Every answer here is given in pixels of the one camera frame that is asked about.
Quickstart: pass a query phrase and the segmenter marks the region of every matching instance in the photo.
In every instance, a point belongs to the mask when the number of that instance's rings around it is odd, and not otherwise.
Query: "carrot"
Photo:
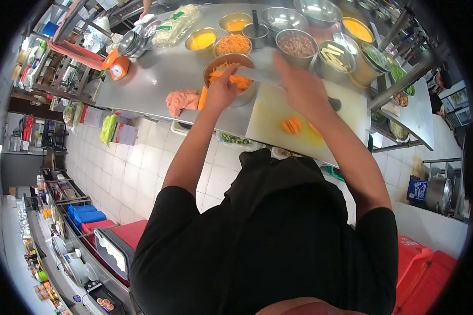
[[[220,65],[220,67],[229,67],[231,66],[232,64],[229,64],[228,62],[225,62],[223,63],[222,65]],[[209,78],[208,78],[208,85],[211,86],[212,83],[214,83],[217,79],[219,79],[219,77],[224,73],[223,70],[218,70],[217,67],[209,74]],[[239,76],[229,76],[229,81],[230,83],[235,83],[236,84],[236,91],[237,93],[241,93],[241,92],[244,92],[245,90],[247,90],[251,84],[253,83],[252,80],[250,79],[247,79],[247,78],[243,78],[243,77],[239,77]]]
[[[303,129],[300,118],[298,116],[294,116],[293,118],[288,118],[280,123],[282,129],[285,132],[291,135],[297,135]]]
[[[229,53],[247,54],[251,50],[249,40],[242,35],[229,35],[221,39],[215,47],[217,55]]]
[[[321,133],[319,132],[319,130],[317,130],[314,125],[312,125],[310,122],[308,122],[308,125],[310,127],[310,129],[312,129],[318,136],[320,136],[322,138],[322,135]]]
[[[205,102],[207,101],[207,88],[202,87],[202,94],[200,95],[200,100],[198,101],[198,110],[205,108]]]

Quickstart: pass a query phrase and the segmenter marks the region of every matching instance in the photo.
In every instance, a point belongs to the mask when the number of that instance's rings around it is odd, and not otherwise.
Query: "knife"
[[[219,67],[219,70],[226,70],[227,67]],[[266,83],[269,85],[273,85],[283,89],[284,87],[280,85],[280,79],[275,72],[266,71],[266,70],[259,70],[259,69],[252,69],[246,66],[239,66],[236,68],[235,75],[244,77],[253,81],[258,81],[261,83]],[[341,108],[341,102],[339,99],[332,98],[328,96],[328,102],[331,104],[331,107],[338,111]]]

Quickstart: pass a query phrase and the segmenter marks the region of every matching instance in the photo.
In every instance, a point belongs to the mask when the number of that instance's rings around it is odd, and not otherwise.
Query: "cutting board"
[[[370,128],[366,97],[333,82],[323,81],[327,94],[341,101],[341,109],[337,112],[340,118],[364,142],[366,129]],[[303,130],[298,135],[290,135],[280,123],[295,115],[300,117]],[[326,142],[310,129],[304,117],[288,106],[285,91],[272,85],[261,84],[259,87],[246,137],[338,166]]]

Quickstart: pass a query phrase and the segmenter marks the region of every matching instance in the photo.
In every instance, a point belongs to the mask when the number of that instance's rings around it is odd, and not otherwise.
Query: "blue container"
[[[56,30],[58,29],[58,25],[56,25],[55,23],[52,23],[52,22],[47,22],[47,24],[44,26],[44,28],[42,29],[42,34],[46,35],[46,36],[50,36],[50,37],[53,37],[54,34],[56,33]]]
[[[93,223],[104,220],[107,220],[107,216],[101,211],[76,212],[74,214],[74,223],[79,231],[82,230],[83,223]]]
[[[427,180],[410,180],[410,186],[408,187],[408,200],[425,203],[428,186],[429,181]]]
[[[69,215],[69,217],[73,220],[74,219],[74,214],[76,213],[84,213],[84,212],[93,212],[97,211],[94,205],[88,205],[88,206],[72,206],[69,205],[68,209],[66,211],[66,214]]]

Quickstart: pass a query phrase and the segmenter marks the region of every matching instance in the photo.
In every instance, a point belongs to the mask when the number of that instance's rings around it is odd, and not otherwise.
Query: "beaten egg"
[[[200,34],[193,39],[189,48],[191,50],[207,48],[215,41],[215,38],[216,36],[213,33]]]

